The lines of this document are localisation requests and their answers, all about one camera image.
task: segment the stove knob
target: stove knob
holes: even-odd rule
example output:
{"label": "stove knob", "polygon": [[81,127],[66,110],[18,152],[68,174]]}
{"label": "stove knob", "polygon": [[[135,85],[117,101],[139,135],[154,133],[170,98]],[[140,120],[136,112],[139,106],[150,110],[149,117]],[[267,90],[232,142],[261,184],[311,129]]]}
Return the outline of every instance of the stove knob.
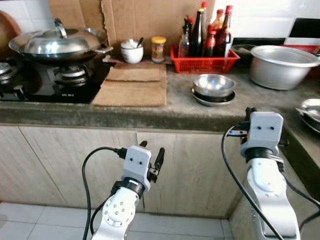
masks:
{"label": "stove knob", "polygon": [[14,94],[17,96],[18,99],[25,99],[25,88],[22,85],[17,85],[13,88]]}

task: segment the tiled floor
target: tiled floor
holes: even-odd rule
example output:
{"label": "tiled floor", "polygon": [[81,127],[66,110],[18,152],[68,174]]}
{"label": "tiled floor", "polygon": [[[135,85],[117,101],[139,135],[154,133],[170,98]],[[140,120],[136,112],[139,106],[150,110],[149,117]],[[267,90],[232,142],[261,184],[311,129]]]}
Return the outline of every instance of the tiled floor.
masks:
{"label": "tiled floor", "polygon": [[[100,219],[101,214],[98,214],[95,228],[99,227]],[[85,209],[0,203],[0,240],[82,240],[85,222]],[[227,220],[137,213],[128,239],[231,240],[233,238]]]}

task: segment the gas stove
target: gas stove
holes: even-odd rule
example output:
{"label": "gas stove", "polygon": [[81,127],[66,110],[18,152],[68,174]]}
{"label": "gas stove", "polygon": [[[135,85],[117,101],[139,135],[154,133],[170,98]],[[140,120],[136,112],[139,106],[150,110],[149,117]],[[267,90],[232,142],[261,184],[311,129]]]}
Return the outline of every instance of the gas stove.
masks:
{"label": "gas stove", "polygon": [[0,62],[0,101],[88,104],[103,81],[93,69],[93,60],[57,67],[8,59]]}

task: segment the black cable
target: black cable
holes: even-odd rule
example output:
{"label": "black cable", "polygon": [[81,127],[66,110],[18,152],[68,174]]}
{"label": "black cable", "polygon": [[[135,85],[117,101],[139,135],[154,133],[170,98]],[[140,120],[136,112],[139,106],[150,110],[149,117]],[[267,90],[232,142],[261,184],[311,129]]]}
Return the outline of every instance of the black cable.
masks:
{"label": "black cable", "polygon": [[94,230],[94,220],[95,220],[95,217],[97,215],[97,213],[101,210],[101,208],[105,205],[106,201],[111,197],[111,194],[106,198],[106,200],[104,200],[97,208],[96,210],[94,210],[93,214],[92,214],[92,217],[91,217],[91,220],[90,220],[90,231],[91,231],[91,234],[93,235],[95,233],[95,230]]}
{"label": "black cable", "polygon": [[275,227],[268,221],[268,219],[266,218],[266,216],[263,214],[263,212],[260,210],[260,208],[257,206],[257,204],[255,203],[255,201],[253,200],[253,198],[250,196],[250,194],[247,192],[247,190],[244,188],[244,186],[241,184],[241,182],[239,181],[239,179],[237,178],[237,176],[235,175],[235,173],[233,172],[227,155],[226,155],[226,147],[225,147],[225,141],[226,141],[226,137],[228,136],[229,132],[234,128],[234,126],[230,127],[224,134],[222,137],[222,141],[221,141],[221,151],[222,151],[222,156],[223,156],[223,160],[225,162],[226,167],[228,168],[231,176],[233,177],[235,183],[238,185],[238,187],[240,188],[241,192],[243,193],[243,195],[246,197],[246,199],[248,199],[249,203],[252,205],[252,207],[255,209],[255,211],[260,215],[260,217],[263,219],[263,221],[269,226],[269,228],[273,231],[273,233],[276,235],[276,237],[280,240],[284,240],[284,238],[280,235],[280,233],[275,229]]}
{"label": "black cable", "polygon": [[108,146],[102,146],[102,147],[98,147],[95,150],[93,150],[92,152],[90,152],[84,159],[83,164],[82,164],[82,179],[83,179],[83,184],[84,184],[84,188],[85,188],[85,194],[86,194],[86,208],[87,208],[87,216],[86,216],[86,223],[85,223],[85,229],[84,229],[84,233],[83,233],[83,240],[87,240],[88,237],[88,230],[89,230],[89,225],[90,225],[90,221],[91,221],[91,200],[90,200],[90,192],[89,192],[89,187],[88,187],[88,183],[87,183],[87,178],[86,178],[86,165],[87,162],[89,160],[89,158],[96,152],[100,151],[100,150],[110,150],[113,152],[117,153],[117,149],[113,148],[113,147],[108,147]]}
{"label": "black cable", "polygon": [[316,205],[318,207],[318,209],[320,210],[320,202],[315,200],[314,198],[306,195],[305,193],[303,193],[302,191],[300,191],[299,189],[297,189],[295,186],[293,186],[289,181],[288,179],[283,176],[285,181],[286,181],[286,184],[288,184],[288,186],[293,190],[295,191],[297,194],[299,194],[301,197],[305,198],[306,200],[308,200],[309,202],[313,203],[314,205]]}
{"label": "black cable", "polygon": [[307,217],[305,220],[302,221],[302,223],[299,226],[300,236],[302,236],[303,234],[304,226],[312,220],[316,219],[317,217],[320,217],[320,211],[317,211],[316,213],[312,214],[311,216]]}

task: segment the brown cloth mat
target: brown cloth mat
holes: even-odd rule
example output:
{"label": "brown cloth mat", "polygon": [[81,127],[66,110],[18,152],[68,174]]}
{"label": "brown cloth mat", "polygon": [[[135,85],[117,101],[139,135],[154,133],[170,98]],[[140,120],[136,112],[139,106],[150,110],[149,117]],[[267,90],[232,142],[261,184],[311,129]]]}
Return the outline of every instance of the brown cloth mat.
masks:
{"label": "brown cloth mat", "polygon": [[158,68],[110,68],[107,76],[109,81],[138,81],[154,82],[160,80],[160,70]]}
{"label": "brown cloth mat", "polygon": [[106,80],[95,96],[92,104],[95,106],[127,106],[152,107],[167,104],[167,69],[166,65],[116,65],[121,69],[158,69],[158,81],[110,81]]}

